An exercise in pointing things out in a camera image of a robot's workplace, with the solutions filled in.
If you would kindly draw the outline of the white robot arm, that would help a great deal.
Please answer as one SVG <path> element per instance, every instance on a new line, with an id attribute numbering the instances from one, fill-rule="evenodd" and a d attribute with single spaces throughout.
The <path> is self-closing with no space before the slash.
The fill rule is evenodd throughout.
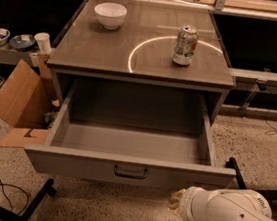
<path id="1" fill-rule="evenodd" d="M 274 221 L 264 196 L 249 189 L 190 187 L 170 195 L 168 205 L 183 221 Z"/>

